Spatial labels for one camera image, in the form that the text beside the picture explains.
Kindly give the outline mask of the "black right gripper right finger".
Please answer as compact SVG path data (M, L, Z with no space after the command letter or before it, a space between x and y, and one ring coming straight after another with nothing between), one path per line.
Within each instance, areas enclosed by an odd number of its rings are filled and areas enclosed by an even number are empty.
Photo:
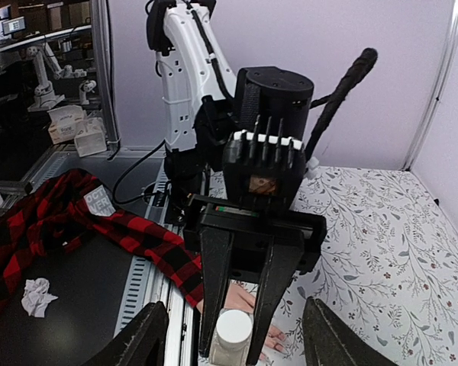
M307 365L393 365L367 345L322 300L309 297L302 316Z

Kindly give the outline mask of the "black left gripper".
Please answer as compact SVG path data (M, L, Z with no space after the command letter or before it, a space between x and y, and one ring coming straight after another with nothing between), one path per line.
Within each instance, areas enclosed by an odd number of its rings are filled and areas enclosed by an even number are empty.
M202 257L204 304L199 354L209 356L229 279L259 282L246 360L246 365L255 365L294 272L312 271L321 254L326 219L292 210L258 212L200 194L189 196L185 218L185 246Z

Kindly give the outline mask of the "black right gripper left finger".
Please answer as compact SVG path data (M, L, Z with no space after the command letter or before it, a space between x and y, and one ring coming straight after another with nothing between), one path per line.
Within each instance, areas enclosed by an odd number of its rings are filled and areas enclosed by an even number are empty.
M164 365L169 316L163 302L148 303L84 366Z

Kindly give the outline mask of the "clear nail polish bottle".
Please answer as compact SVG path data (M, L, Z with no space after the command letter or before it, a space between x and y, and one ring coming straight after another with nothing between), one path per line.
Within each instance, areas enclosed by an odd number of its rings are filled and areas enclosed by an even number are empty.
M222 310L211 341L210 365L246 364L253 331L253 319L242 310Z

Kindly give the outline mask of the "red black plaid sleeve forearm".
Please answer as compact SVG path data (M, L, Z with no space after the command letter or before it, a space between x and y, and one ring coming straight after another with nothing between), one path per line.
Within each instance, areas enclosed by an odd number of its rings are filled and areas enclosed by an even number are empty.
M94 214L86 197L102 187L87 171L70 169L0 217L0 312L35 258L69 253L96 234L154 263L191 306L203 300L200 257L186 249L182 237L130 211L115 207L105 216Z

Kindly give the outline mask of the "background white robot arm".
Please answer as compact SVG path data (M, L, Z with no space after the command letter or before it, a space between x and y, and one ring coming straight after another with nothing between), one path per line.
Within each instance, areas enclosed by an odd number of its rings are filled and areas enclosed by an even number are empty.
M28 107L29 112L48 111L55 108L65 99L64 95L58 95L54 91L46 66L50 68L55 79L75 78L75 71L71 65L62 67L48 42L40 46L27 48L27 55L33 59L38 85L34 89L34 103Z

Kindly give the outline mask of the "second background robot arm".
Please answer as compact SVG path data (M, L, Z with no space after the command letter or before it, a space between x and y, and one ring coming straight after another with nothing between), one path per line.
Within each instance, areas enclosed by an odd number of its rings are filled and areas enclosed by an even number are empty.
M87 94L93 92L97 86L97 82L92 79L86 79L82 81L79 85L79 104L88 105L89 100Z

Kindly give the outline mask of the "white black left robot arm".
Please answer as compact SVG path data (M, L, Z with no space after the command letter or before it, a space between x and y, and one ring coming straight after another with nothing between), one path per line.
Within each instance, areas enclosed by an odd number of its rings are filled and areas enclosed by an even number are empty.
M198 351L208 357L231 280L257 284L245 364L259 361L294 273L315 266L324 217L292 210L310 157L313 82L275 66L234 72L211 29L213 1L152 1L147 39L163 80L164 169L186 247L202 259Z

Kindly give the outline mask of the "person's left hand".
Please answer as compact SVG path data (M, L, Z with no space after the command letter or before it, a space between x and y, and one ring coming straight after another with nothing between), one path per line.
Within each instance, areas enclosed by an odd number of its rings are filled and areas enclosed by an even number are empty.
M245 313L253 314L256 305L256 298L246 291L239 284L230 283L225 298L224 308L228 310L241 310ZM264 351L260 353L260 361L269 365L270 359L267 355L267 350L272 350L281 355L287 355L288 352L285 349L286 346L286 335L282 330L274 325L269 327L265 342Z

